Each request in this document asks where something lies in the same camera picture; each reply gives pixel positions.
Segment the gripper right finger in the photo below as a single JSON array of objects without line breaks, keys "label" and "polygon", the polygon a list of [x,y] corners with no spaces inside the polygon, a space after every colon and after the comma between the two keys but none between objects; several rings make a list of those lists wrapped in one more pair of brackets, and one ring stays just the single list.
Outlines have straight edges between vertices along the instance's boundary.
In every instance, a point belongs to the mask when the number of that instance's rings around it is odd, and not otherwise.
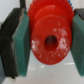
[{"label": "gripper right finger", "polygon": [[72,28],[72,56],[79,71],[84,68],[84,9],[75,9]]}]

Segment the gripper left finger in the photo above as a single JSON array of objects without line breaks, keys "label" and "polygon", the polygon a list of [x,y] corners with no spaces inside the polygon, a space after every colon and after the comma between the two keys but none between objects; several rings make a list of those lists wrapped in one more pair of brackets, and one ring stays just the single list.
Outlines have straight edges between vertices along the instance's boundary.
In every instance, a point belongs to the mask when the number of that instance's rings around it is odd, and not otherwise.
[{"label": "gripper left finger", "polygon": [[30,57],[29,17],[14,8],[0,28],[0,56],[7,77],[25,76]]}]

